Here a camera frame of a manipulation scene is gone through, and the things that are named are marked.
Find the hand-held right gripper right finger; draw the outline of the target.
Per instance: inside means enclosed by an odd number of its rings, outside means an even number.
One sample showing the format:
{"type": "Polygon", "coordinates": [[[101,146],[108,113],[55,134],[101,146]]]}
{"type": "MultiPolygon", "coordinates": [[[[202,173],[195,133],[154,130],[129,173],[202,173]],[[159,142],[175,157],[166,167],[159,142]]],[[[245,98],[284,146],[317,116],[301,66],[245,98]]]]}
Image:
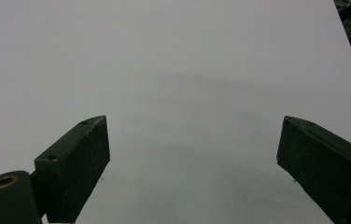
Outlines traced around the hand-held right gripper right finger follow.
{"type": "Polygon", "coordinates": [[[334,224],[351,224],[351,143],[311,121],[286,116],[276,160],[334,224]]]}

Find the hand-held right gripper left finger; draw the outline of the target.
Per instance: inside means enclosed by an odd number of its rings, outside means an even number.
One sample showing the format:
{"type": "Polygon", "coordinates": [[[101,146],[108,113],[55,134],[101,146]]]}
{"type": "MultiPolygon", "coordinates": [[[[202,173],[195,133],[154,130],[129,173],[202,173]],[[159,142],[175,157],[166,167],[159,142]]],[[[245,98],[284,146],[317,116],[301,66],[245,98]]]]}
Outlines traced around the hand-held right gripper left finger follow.
{"type": "Polygon", "coordinates": [[[38,213],[74,223],[110,162],[105,116],[85,119],[35,158],[38,213]]]}

